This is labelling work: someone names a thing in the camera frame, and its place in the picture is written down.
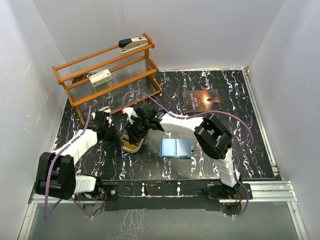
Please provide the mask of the blue leather card holder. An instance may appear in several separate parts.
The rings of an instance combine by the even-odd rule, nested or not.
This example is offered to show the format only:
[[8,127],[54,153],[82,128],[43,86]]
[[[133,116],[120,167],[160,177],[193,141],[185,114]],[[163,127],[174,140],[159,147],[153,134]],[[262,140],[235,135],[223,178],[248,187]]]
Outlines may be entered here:
[[160,158],[190,159],[195,146],[185,138],[163,138],[160,142]]

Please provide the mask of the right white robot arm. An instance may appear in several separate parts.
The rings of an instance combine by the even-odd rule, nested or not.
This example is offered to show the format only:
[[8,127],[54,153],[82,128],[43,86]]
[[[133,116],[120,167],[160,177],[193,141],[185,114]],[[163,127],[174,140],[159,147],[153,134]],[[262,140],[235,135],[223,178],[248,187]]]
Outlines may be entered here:
[[219,172],[219,192],[213,196],[235,199],[240,194],[242,179],[232,159],[233,137],[213,113],[178,115],[164,109],[156,111],[146,102],[125,107],[122,113],[127,116],[125,133],[130,145],[140,146],[149,130],[194,136],[205,155],[214,160]]

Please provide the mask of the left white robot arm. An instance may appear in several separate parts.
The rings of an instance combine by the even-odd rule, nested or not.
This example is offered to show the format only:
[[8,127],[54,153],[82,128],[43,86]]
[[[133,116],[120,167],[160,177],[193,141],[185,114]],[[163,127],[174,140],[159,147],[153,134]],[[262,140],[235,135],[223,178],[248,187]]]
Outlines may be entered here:
[[76,175],[75,164],[99,142],[108,148],[116,146],[120,142],[119,133],[108,110],[93,113],[92,122],[85,127],[56,151],[40,155],[34,186],[36,194],[63,200],[84,193],[93,200],[103,195],[104,188],[98,184],[98,178]]

